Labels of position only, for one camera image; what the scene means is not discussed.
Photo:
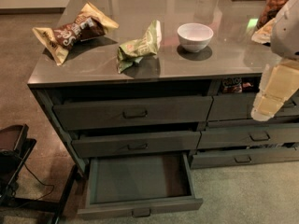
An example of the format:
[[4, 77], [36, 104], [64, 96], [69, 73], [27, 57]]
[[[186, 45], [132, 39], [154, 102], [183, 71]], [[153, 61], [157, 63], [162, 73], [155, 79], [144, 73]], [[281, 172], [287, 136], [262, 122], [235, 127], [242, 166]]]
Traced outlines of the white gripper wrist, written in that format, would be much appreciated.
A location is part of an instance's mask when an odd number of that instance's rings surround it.
[[282, 59], [274, 66], [267, 65], [253, 102], [251, 117], [257, 121], [270, 120], [298, 89], [298, 61]]

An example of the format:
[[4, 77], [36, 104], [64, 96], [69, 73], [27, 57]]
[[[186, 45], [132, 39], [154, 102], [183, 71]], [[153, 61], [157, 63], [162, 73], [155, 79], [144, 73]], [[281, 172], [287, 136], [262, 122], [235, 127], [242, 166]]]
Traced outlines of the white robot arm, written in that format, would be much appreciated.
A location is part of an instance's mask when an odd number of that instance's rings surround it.
[[251, 117], [268, 121], [299, 90], [299, 0], [289, 0], [273, 21], [270, 49], [281, 57], [263, 70]]

